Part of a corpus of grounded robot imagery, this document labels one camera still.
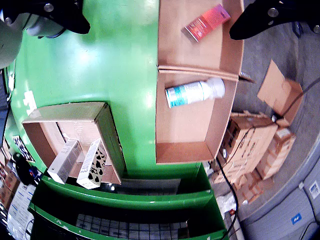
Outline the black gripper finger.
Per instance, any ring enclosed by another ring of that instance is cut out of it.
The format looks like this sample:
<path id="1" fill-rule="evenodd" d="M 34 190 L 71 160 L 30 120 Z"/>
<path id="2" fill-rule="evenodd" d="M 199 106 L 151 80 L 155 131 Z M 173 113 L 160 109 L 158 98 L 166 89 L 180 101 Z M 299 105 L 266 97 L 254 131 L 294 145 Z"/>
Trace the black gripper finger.
<path id="1" fill-rule="evenodd" d="M 11 26 L 20 14 L 47 18 L 77 34 L 87 34 L 90 23 L 74 0 L 2 0 L 2 21 Z"/>
<path id="2" fill-rule="evenodd" d="M 271 27 L 306 22 L 315 34 L 320 33 L 318 0 L 256 0 L 250 3 L 229 30 L 233 40 L 251 38 Z"/>

